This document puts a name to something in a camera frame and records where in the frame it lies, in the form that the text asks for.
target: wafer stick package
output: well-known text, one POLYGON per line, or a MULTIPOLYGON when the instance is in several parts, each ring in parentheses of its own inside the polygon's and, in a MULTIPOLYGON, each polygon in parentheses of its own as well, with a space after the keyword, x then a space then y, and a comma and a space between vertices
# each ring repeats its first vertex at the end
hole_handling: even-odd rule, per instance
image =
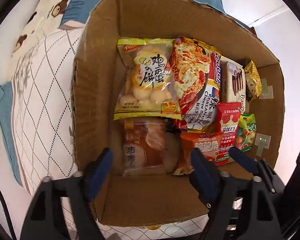
POLYGON ((182 114, 175 126, 207 132, 216 118, 219 102, 219 50, 199 40, 178 37, 173 45, 171 68, 182 114))
POLYGON ((241 65, 226 57, 221 57, 222 102, 239 102, 241 112, 246 107, 246 79, 241 65))

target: tape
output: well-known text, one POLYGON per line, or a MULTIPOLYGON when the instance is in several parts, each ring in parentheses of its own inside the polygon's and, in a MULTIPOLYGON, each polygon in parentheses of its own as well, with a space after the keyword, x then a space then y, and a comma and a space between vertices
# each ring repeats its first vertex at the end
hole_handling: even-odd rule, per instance
POLYGON ((261 134, 261 133, 256 134, 256 139, 254 141, 254 144, 258 146, 257 153, 256 153, 257 156, 262 155, 263 148, 269 149, 270 141, 271 141, 271 136, 261 134))
POLYGON ((273 99, 273 88, 272 86, 267 85, 267 79, 261 79, 262 92, 259 96, 259 99, 273 99))

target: orange snack bag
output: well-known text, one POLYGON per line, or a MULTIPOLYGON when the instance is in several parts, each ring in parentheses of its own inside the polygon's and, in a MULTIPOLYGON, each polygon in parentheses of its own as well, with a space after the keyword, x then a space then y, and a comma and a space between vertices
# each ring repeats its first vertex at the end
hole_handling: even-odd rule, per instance
POLYGON ((181 133, 182 157, 173 175, 190 174, 194 168, 191 165, 190 152, 198 148, 203 156, 213 163, 216 162, 223 133, 181 133))

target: korean cheese buldak noodle package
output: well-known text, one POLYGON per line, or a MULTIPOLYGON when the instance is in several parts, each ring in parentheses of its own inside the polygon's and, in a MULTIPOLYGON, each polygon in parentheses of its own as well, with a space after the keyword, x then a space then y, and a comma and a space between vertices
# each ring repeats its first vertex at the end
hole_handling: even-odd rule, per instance
POLYGON ((136 116, 181 118, 169 62, 172 44, 173 40, 165 39, 118 40, 127 75, 114 120, 136 116))
POLYGON ((220 53, 204 42, 178 37, 174 41, 171 68, 182 120, 175 126, 182 130, 203 128, 216 117, 221 85, 220 53))

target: spicy snack package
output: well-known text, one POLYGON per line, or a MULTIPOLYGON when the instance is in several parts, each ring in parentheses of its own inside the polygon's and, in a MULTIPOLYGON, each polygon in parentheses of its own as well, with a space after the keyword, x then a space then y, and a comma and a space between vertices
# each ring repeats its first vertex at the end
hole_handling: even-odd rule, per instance
POLYGON ((190 160, 190 152, 193 148, 199 148, 206 159, 216 163, 222 134, 222 132, 213 134, 181 133, 182 157, 173 175, 190 174, 194 170, 190 160))
POLYGON ((174 41, 171 68, 182 120, 181 130, 204 129, 216 117, 221 86, 220 52, 204 42, 178 37, 174 41))
POLYGON ((241 65, 226 57, 221 57, 222 102, 240 102, 241 112, 246 108, 246 79, 241 65))
POLYGON ((241 103, 220 103, 217 104, 217 108, 216 131, 223 132, 223 136, 215 165, 220 166, 234 162, 229 157, 229 148, 234 146, 235 143, 241 103))
POLYGON ((247 81, 247 98, 250 101, 260 96, 262 92, 261 79, 252 60, 244 67, 244 73, 247 81))
POLYGON ((235 146, 243 152, 250 150, 255 140, 256 130, 254 114, 240 115, 235 146))
POLYGON ((127 67, 114 120, 136 116, 181 119, 169 58, 173 40, 127 38, 117 48, 127 67))
POLYGON ((165 121, 150 117, 128 118, 122 122, 124 175, 165 173, 162 163, 165 121))

